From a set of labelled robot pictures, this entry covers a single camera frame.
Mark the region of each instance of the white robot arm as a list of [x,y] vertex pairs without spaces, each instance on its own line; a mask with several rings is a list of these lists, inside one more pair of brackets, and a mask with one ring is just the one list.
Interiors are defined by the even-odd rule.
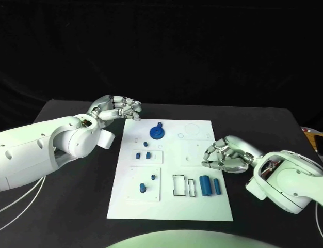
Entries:
[[0,133],[0,191],[37,180],[72,160],[85,157],[95,145],[109,149],[114,134],[102,130],[117,118],[140,121],[141,103],[102,96],[86,114],[68,116]]
[[323,167],[290,151],[262,154],[235,136],[216,141],[205,152],[203,159],[216,151],[218,161],[203,161],[202,166],[229,173],[245,172],[249,165],[254,176],[246,189],[264,200],[267,197],[288,212],[298,214],[314,200],[323,205]]

